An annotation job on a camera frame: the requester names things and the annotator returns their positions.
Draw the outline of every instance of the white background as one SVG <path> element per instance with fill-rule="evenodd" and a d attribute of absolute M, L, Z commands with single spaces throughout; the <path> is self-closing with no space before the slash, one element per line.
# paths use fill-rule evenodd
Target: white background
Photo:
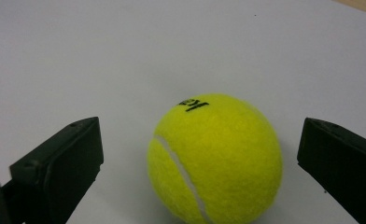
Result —
<path fill-rule="evenodd" d="M 68 223 L 181 223 L 147 177 L 162 115 L 224 92 L 277 131 L 284 178 L 256 224 L 357 223 L 296 160 L 306 117 L 366 137 L 366 13 L 331 0 L 0 0 L 0 183 L 67 124 L 100 118 L 105 164 Z"/>

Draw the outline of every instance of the fuzzy felt surface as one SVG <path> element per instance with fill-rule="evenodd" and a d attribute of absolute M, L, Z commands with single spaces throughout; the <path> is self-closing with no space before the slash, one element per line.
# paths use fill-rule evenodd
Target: fuzzy felt surface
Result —
<path fill-rule="evenodd" d="M 171 108 L 154 136 L 168 148 L 157 138 L 149 144 L 151 183 L 187 223 L 248 223 L 274 201 L 282 177 L 280 148 L 254 106 L 225 94 L 194 96 Z"/>

